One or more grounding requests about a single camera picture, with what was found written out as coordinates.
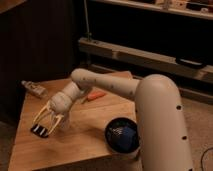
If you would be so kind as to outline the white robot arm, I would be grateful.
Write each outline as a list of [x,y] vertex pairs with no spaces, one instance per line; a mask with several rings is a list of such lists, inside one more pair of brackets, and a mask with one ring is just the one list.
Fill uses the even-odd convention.
[[44,128],[39,125],[42,115],[37,114],[32,131],[40,137],[51,135],[66,121],[75,101],[94,87],[134,102],[138,134],[142,139],[143,171],[193,171],[180,92],[164,75],[152,74],[138,80],[75,69],[71,73],[71,82],[41,109],[53,115],[55,123]]

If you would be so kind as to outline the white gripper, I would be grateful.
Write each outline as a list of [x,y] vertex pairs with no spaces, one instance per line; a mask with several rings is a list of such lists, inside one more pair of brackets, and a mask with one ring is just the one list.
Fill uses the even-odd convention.
[[50,135],[58,127],[60,122],[63,120],[64,116],[62,114],[67,113],[72,106],[72,100],[68,95],[63,92],[58,92],[52,96],[48,102],[45,104],[42,109],[36,114],[33,119],[33,124],[39,124],[45,117],[50,114],[50,110],[55,114],[51,117],[51,127],[47,132],[47,135]]

